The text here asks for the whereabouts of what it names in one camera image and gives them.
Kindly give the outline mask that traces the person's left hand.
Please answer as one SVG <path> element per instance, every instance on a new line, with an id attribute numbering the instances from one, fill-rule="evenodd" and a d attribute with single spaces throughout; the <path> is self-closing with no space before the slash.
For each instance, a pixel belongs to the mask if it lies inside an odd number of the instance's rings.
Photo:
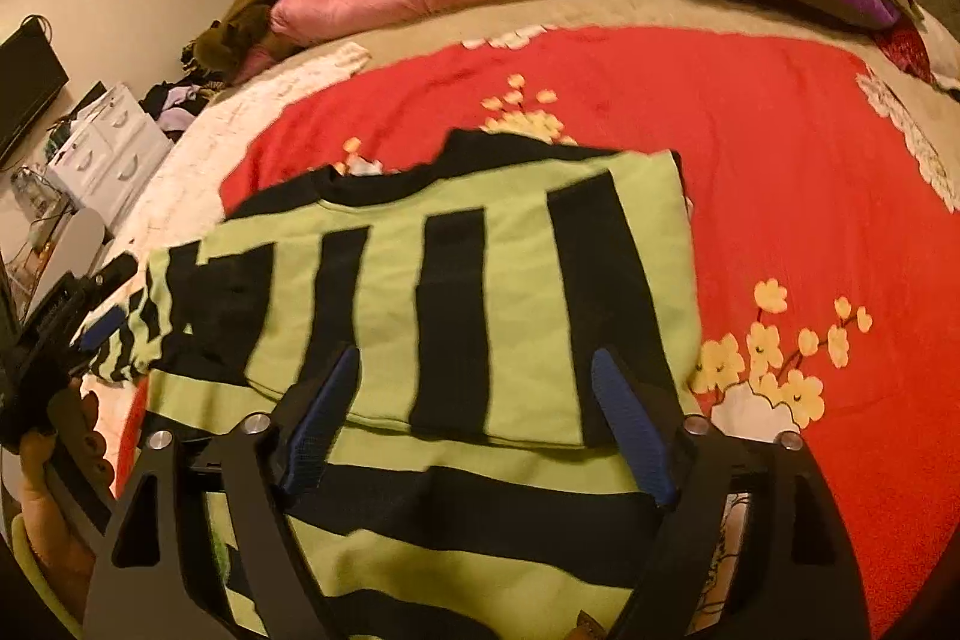
<path id="1" fill-rule="evenodd" d="M 11 550 L 39 598 L 73 638 L 82 637 L 96 555 L 76 534 L 47 486 L 46 466 L 57 438 L 21 438 L 21 512 L 11 523 Z"/>

